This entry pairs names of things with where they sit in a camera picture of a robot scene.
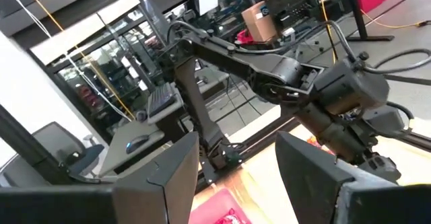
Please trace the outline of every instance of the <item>cardboard box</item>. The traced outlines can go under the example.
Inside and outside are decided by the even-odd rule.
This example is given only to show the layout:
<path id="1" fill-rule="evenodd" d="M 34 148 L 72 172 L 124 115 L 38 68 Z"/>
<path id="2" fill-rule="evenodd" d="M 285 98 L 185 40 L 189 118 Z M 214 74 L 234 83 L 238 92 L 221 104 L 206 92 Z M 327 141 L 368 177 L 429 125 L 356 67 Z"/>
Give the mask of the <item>cardboard box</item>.
<path id="1" fill-rule="evenodd" d="M 264 1 L 256 3 L 241 14 L 255 42 L 266 42 L 277 35 Z"/>

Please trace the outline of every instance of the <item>wall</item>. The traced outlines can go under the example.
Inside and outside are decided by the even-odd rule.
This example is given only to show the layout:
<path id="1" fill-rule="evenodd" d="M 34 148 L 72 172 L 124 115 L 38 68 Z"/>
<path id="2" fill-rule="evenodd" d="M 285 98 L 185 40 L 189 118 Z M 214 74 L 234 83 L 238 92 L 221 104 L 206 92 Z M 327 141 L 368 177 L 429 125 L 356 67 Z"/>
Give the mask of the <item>wall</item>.
<path id="1" fill-rule="evenodd" d="M 29 132 L 57 121 L 79 139 L 90 134 L 43 70 L 2 33 L 0 55 L 0 104 Z M 13 155 L 0 139 L 0 166 Z"/>

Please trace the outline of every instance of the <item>office chair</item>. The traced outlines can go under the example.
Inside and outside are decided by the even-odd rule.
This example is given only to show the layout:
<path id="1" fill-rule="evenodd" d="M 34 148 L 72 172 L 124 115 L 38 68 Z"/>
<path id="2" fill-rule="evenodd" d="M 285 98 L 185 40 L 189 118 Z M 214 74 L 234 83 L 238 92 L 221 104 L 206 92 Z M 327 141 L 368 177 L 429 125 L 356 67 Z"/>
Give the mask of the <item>office chair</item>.
<path id="1" fill-rule="evenodd" d="M 0 187 L 36 187 L 50 185 L 27 161 L 14 155 L 0 169 Z"/>
<path id="2" fill-rule="evenodd" d="M 85 147 L 84 144 L 64 129 L 57 122 L 51 122 L 33 133 L 33 137 L 61 163 L 64 163 L 72 174 L 86 176 L 91 174 L 99 162 L 103 145 Z"/>

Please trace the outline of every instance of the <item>orange cable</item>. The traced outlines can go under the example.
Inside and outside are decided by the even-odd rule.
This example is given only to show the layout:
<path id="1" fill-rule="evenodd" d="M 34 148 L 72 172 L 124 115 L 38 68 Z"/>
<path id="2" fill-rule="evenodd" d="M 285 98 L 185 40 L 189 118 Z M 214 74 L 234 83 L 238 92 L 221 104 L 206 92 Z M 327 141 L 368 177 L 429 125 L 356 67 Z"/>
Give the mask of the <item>orange cable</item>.
<path id="1" fill-rule="evenodd" d="M 384 27 L 386 27 L 386 28 L 401 29 L 401 28 L 408 28 L 408 27 L 412 27 L 412 26 L 416 26 L 416 27 L 418 27 L 418 26 L 419 26 L 419 24 L 420 24 L 420 23 L 422 23 L 422 22 L 417 22 L 417 23 L 414 23 L 414 24 L 404 25 L 404 26 L 388 26 L 388 25 L 385 25 L 385 24 L 382 24 L 382 23 L 378 22 L 378 21 L 377 21 L 377 19 L 372 19 L 369 15 L 367 15 L 367 14 L 365 13 L 365 11 L 361 10 L 361 12 L 362 12 L 362 13 L 363 13 L 363 14 L 364 14 L 368 19 L 370 19 L 372 22 L 374 22 L 374 23 L 376 23 L 376 24 L 378 24 L 378 25 L 380 25 L 380 26 L 384 26 Z"/>
<path id="2" fill-rule="evenodd" d="M 64 32 L 64 29 L 60 26 L 60 24 L 58 23 L 58 21 L 53 17 L 53 15 L 51 15 L 51 13 L 49 13 L 49 11 L 45 8 L 45 6 L 39 1 L 39 0 L 35 0 L 37 2 L 37 4 L 39 4 L 39 6 L 41 6 L 41 8 L 45 11 L 45 13 L 51 18 L 51 20 L 57 25 L 57 27 Z M 79 52 L 81 54 L 81 56 L 83 57 L 83 59 L 86 59 L 86 55 L 83 54 L 83 52 Z M 128 114 L 130 114 L 132 116 L 132 118 L 135 120 L 135 116 L 133 115 L 133 113 L 128 109 L 128 107 L 123 103 L 123 101 L 120 100 L 120 97 L 118 97 L 118 95 L 115 93 L 115 91 L 111 88 L 111 86 L 109 86 L 109 84 L 104 80 L 104 78 L 101 76 L 100 72 L 97 70 L 97 68 L 95 68 L 95 66 L 93 66 L 93 64 L 90 63 L 90 66 L 93 68 L 94 72 L 97 74 L 97 76 L 99 77 L 99 79 L 103 82 L 103 84 L 105 84 L 105 86 L 114 94 L 115 98 L 119 101 L 120 105 L 127 111 Z"/>
<path id="3" fill-rule="evenodd" d="M 325 17 L 325 21 L 328 21 L 326 9 L 325 9 L 325 2 L 321 0 L 321 3 L 322 3 L 323 16 Z M 329 27 L 328 24 L 326 25 L 326 28 L 328 29 L 329 37 L 332 39 L 331 28 Z M 335 48 L 332 48 L 332 59 L 333 59 L 333 64 L 335 64 Z"/>

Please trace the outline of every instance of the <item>computer mouse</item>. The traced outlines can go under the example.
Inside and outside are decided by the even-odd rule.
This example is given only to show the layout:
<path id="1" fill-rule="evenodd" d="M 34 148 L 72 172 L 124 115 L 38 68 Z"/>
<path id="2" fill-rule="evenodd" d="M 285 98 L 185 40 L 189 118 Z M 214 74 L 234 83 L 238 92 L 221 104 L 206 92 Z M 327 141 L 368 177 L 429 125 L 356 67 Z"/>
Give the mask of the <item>computer mouse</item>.
<path id="1" fill-rule="evenodd" d="M 144 143 L 146 143 L 150 139 L 150 136 L 148 135 L 142 135 L 139 136 L 126 145 L 126 153 L 130 154 L 134 152 L 136 149 L 138 149 L 140 146 L 142 146 Z"/>

